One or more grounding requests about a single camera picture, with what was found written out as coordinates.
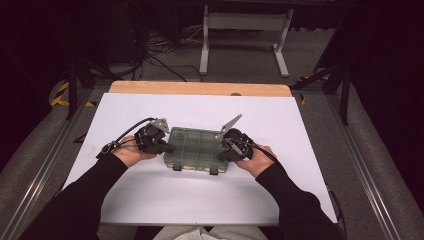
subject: white board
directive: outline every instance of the white board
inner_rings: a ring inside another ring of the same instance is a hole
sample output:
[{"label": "white board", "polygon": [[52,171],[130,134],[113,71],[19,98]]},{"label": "white board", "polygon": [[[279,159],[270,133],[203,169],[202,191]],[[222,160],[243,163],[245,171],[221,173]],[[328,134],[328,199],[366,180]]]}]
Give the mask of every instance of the white board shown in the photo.
[{"label": "white board", "polygon": [[[256,143],[271,146],[290,178],[301,189],[315,194],[323,211],[336,222],[292,97],[106,93],[65,186],[95,164],[95,156],[106,143],[145,118],[166,118],[170,128],[219,131],[238,114],[243,117],[234,127]],[[121,177],[105,198],[101,221],[135,225],[275,225],[278,212],[272,196],[234,163],[229,164],[226,173],[212,176],[201,171],[173,171],[159,155],[138,163]]]}]

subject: metal frame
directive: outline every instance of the metal frame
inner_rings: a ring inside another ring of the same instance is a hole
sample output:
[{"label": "metal frame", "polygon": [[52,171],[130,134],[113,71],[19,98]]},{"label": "metal frame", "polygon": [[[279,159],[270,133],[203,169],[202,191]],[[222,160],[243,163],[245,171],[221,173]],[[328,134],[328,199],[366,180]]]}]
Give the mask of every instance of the metal frame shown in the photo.
[{"label": "metal frame", "polygon": [[[84,104],[88,101],[91,92],[91,89],[82,90],[80,99],[78,101],[78,106],[84,106]],[[63,148],[63,145],[65,144],[67,137],[69,136],[72,130],[73,125],[75,124],[79,114],[82,112],[83,109],[83,107],[77,108],[72,118],[70,120],[65,121],[65,124],[62,126],[62,129],[60,130],[59,135],[57,136],[52,148],[50,149],[50,152],[44,159],[40,170],[38,170],[37,175],[29,186],[24,198],[19,204],[18,209],[15,211],[15,214],[13,215],[0,239],[12,240],[18,237],[18,234],[21,232],[21,229],[29,213],[31,212],[35,202],[40,196],[40,193],[43,190],[44,185],[46,184],[47,179],[49,178],[50,173],[52,172],[59,158],[60,152]]]},{"label": "metal frame", "polygon": [[338,114],[339,106],[337,104],[336,97],[334,95],[327,95],[326,98],[328,105],[330,106],[334,117],[337,119],[340,130],[343,133],[343,136],[346,139],[349,149],[353,155],[353,164],[355,166],[356,172],[358,173],[359,179],[361,180],[362,186],[365,189],[365,193],[368,196],[368,200],[371,203],[371,206],[386,239],[401,239],[387,210],[386,204],[381,197],[380,191],[378,190],[373,178],[371,177],[367,164],[365,163],[365,160],[362,157],[358,146],[356,145],[349,127],[344,124],[343,120]]},{"label": "metal frame", "polygon": [[273,44],[272,49],[277,60],[282,77],[288,77],[286,63],[283,58],[283,45],[290,27],[293,9],[287,14],[236,14],[236,13],[209,13],[206,5],[203,14],[203,46],[200,57],[199,72],[206,75],[209,59],[209,29],[248,29],[281,31],[280,41]]}]

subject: equipment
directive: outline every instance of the equipment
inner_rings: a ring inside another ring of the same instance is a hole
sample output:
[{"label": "equipment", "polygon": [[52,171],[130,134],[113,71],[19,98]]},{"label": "equipment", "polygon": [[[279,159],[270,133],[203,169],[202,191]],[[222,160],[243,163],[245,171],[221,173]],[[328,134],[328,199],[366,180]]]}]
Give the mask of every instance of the equipment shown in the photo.
[{"label": "equipment", "polygon": [[245,158],[252,159],[253,148],[263,152],[265,156],[271,159],[278,166],[283,167],[278,159],[270,152],[259,147],[249,136],[242,133],[240,130],[231,128],[224,134],[221,141],[221,146],[224,151],[216,156],[220,161],[237,162]]},{"label": "equipment", "polygon": [[166,166],[174,171],[181,171],[182,169],[206,171],[211,175],[225,173],[230,161],[220,161],[217,156],[225,150],[221,139],[241,117],[242,115],[239,114],[223,125],[220,132],[173,127],[169,136],[169,143],[175,145],[177,149],[172,154],[165,154]]},{"label": "equipment", "polygon": [[112,152],[117,147],[129,146],[128,144],[126,144],[129,141],[121,143],[119,141],[134,128],[147,121],[150,121],[150,123],[140,128],[134,134],[138,150],[152,154],[162,154],[163,152],[173,153],[176,150],[176,147],[162,140],[162,138],[165,137],[165,132],[169,133],[168,123],[166,122],[166,119],[146,118],[132,126],[116,140],[106,144],[96,157],[100,158],[101,156]]}]

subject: black jacket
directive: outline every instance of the black jacket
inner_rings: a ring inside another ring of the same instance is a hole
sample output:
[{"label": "black jacket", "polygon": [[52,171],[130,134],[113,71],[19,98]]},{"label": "black jacket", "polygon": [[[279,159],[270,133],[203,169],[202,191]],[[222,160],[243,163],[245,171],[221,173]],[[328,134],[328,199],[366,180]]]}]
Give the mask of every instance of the black jacket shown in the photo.
[{"label": "black jacket", "polygon": [[[103,156],[47,204],[20,239],[94,239],[103,200],[126,170],[115,155]],[[286,239],[343,239],[318,199],[300,190],[283,168],[273,164],[256,181],[280,207],[279,227]]]}]

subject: plastic box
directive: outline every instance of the plastic box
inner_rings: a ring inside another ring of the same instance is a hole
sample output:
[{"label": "plastic box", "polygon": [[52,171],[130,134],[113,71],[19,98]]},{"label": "plastic box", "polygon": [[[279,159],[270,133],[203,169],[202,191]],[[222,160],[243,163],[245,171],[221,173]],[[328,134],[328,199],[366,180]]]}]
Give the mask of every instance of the plastic box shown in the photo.
[{"label": "plastic box", "polygon": [[223,151],[219,132],[173,127],[168,143],[177,147],[172,153],[165,153],[165,164],[175,171],[182,169],[208,171],[211,175],[225,173],[228,162],[221,162],[216,155]]}]

